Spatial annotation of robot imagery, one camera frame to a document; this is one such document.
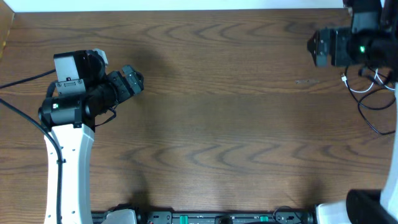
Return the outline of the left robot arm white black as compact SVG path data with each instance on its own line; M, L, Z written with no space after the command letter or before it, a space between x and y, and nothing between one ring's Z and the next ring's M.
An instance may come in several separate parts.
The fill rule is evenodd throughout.
M106 72L100 49L53 57L57 81L38 110L48 156L45 223L92 223L90 157L96 117L144 90L144 77L130 65Z

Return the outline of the wooden side panel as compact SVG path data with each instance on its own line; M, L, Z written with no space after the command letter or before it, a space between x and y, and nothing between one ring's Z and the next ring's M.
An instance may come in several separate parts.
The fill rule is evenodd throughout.
M10 34L10 29L14 22L14 11L1 0L0 4L0 55L3 56L3 52L6 46L7 38Z

